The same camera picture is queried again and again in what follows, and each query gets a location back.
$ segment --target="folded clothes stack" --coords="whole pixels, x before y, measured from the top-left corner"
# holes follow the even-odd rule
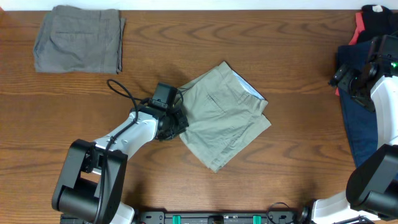
[[[181,89],[189,127],[180,138],[214,172],[271,125],[268,102],[226,62]]]
[[[355,17],[353,38],[349,45],[338,48],[337,68],[346,64],[361,71],[371,48],[371,40],[379,35],[398,34],[398,14],[384,6],[367,5]],[[343,90],[338,92],[349,146],[355,166],[359,167],[377,150],[376,114],[357,104]]]
[[[45,15],[35,41],[36,72],[117,74],[122,70],[125,21],[114,9],[54,7]]]

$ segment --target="folded gray shorts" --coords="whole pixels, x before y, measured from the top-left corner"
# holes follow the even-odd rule
[[[35,41],[36,72],[120,72],[125,21],[114,9],[54,7]]]
[[[225,62],[180,89],[189,123],[180,138],[214,172],[271,125],[267,101]]]

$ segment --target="shorts pocket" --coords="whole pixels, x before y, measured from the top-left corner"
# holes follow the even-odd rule
[[[83,59],[101,46],[98,40],[98,22],[67,16],[54,17],[51,40],[63,53]]]
[[[225,112],[218,106],[216,101],[210,96],[203,96],[201,102],[195,103],[195,108],[191,110],[195,120],[214,120],[225,114]]]

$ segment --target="black garment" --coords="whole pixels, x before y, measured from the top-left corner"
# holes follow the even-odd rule
[[[379,35],[391,35],[398,30],[398,14],[384,6],[382,12],[374,12],[375,5],[366,5],[362,7],[362,20],[365,31],[359,34],[357,43],[362,43],[373,39]]]

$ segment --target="khaki shorts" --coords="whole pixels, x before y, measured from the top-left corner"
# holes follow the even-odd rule
[[[271,124],[268,102],[246,91],[223,62],[181,87],[189,127],[181,140],[217,172]]]

